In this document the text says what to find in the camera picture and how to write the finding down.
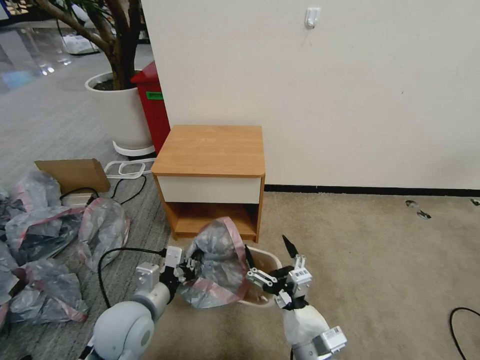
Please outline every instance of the power cord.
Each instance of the power cord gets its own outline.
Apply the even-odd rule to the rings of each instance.
[[[451,338],[453,339],[453,342],[455,343],[455,347],[456,349],[458,350],[458,353],[460,354],[461,358],[463,360],[467,360],[467,358],[465,357],[464,355],[464,352],[462,351],[462,349],[460,348],[460,345],[459,345],[459,342],[457,340],[457,337],[455,336],[455,332],[454,332],[454,326],[452,324],[452,320],[454,318],[454,314],[459,311],[459,310],[467,310],[471,313],[474,313],[476,315],[478,315],[480,317],[480,313],[476,312],[475,310],[472,310],[471,308],[468,308],[468,307],[456,307],[454,308],[451,312],[450,312],[450,317],[448,319],[448,324],[449,324],[449,327],[450,327],[450,335],[451,335]]]
[[[135,197],[137,197],[138,195],[140,195],[140,193],[141,193],[141,192],[143,191],[143,189],[145,188],[145,184],[147,183],[147,177],[146,177],[145,175],[142,175],[142,178],[143,178],[143,184],[141,185],[140,190],[138,190],[135,194],[133,194],[133,196],[130,196],[127,200],[122,201],[122,202],[120,203],[120,205],[123,205],[123,204],[125,204],[125,203],[128,203],[130,200],[133,200]],[[113,195],[110,196],[110,199],[113,199],[113,198],[115,197],[115,195],[117,194],[117,189],[119,188],[119,185],[120,185],[120,183],[121,183],[123,180],[127,180],[127,179],[124,179],[124,178],[123,178],[123,179],[120,179],[120,180],[116,183],[115,188],[113,189]],[[98,198],[100,197],[98,191],[95,190],[93,187],[79,187],[79,188],[73,189],[73,190],[71,190],[71,191],[69,191],[69,192],[66,192],[66,193],[64,193],[63,195],[61,195],[61,196],[60,196],[60,200],[62,200],[64,197],[66,197],[66,196],[68,196],[68,195],[70,195],[70,194],[72,194],[72,193],[75,193],[75,192],[77,192],[77,191],[80,191],[80,190],[90,190],[90,191],[92,191],[92,192],[95,194],[96,199],[98,199]]]
[[[104,261],[104,258],[115,251],[133,251],[133,252],[139,252],[139,253],[148,253],[148,254],[155,254],[159,255],[161,257],[165,257],[167,254],[167,249],[162,249],[160,251],[155,251],[155,250],[150,250],[150,249],[144,249],[140,247],[116,247],[111,250],[108,250],[106,253],[104,253],[100,260],[98,261],[98,266],[97,266],[97,273],[98,273],[98,284],[100,285],[100,292],[101,295],[103,296],[103,300],[105,301],[105,305],[107,308],[111,308],[112,306],[110,305],[109,298],[107,296],[107,292],[105,291],[105,286],[104,286],[104,280],[102,278],[102,262]]]
[[[133,196],[129,197],[127,200],[122,201],[122,202],[120,203],[120,205],[123,205],[123,204],[129,202],[130,200],[132,200],[133,198],[135,198],[136,196],[138,196],[138,195],[142,192],[142,190],[143,190],[144,187],[145,187],[145,184],[147,183],[147,177],[146,177],[145,175],[142,175],[141,177],[143,178],[143,184],[141,185],[140,190],[138,190]],[[123,180],[126,180],[126,179],[120,179],[120,180],[118,180],[118,182],[117,182],[116,185],[115,185],[115,188],[113,189],[113,195],[110,197],[110,199],[113,199],[113,198],[115,197],[115,195],[117,194],[117,189],[119,188],[119,185],[120,185],[120,183],[121,183]]]

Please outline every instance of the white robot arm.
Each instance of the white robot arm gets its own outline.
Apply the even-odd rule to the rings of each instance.
[[[265,273],[255,267],[254,259],[245,246],[250,271],[246,277],[252,283],[273,294],[283,309],[283,330],[291,345],[290,358],[296,360],[323,360],[333,356],[347,344],[340,326],[330,328],[324,317],[309,305],[306,295],[312,284],[312,275],[305,268],[306,258],[300,255],[285,235],[283,242],[294,261],[293,266]]]
[[[180,247],[169,246],[165,262],[136,267],[132,301],[105,310],[93,327],[93,337],[79,360],[137,360],[150,344],[157,320],[174,298],[178,286],[195,277],[195,260],[184,259]]]

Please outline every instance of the barcode label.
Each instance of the barcode label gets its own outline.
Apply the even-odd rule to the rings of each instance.
[[[339,334],[341,331],[338,326],[331,328],[330,330],[325,331],[323,334],[325,339],[330,339]]]

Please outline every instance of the bedside table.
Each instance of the bedside table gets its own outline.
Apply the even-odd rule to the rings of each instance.
[[[261,126],[175,125],[151,167],[174,239],[228,216],[259,241],[265,184]]]

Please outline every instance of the gray plastic bag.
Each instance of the gray plastic bag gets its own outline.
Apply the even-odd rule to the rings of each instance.
[[[61,205],[60,185],[44,171],[31,171],[13,188],[13,201],[21,200],[27,212]]]
[[[99,197],[87,206],[78,231],[78,254],[82,261],[97,272],[100,258],[108,250],[121,248],[127,242],[130,219],[116,201]],[[102,261],[105,266],[118,255],[108,254]]]
[[[245,278],[248,268],[245,246],[232,219],[212,221],[193,239],[185,256],[191,258],[197,250],[203,252],[198,277],[181,285],[177,292],[198,309],[242,300],[249,288]]]
[[[21,200],[11,201],[9,193],[0,187],[0,241],[5,242],[7,235],[5,233],[5,225],[17,216],[25,212],[24,205]]]
[[[0,330],[5,324],[9,311],[10,292],[20,281],[12,270],[18,268],[17,262],[10,255],[8,246],[0,241]]]
[[[10,302],[12,323],[84,322],[88,306],[82,300],[77,275],[54,259],[26,263],[28,285]]]
[[[15,216],[5,225],[13,257],[22,265],[58,254],[76,238],[83,211],[53,206]]]

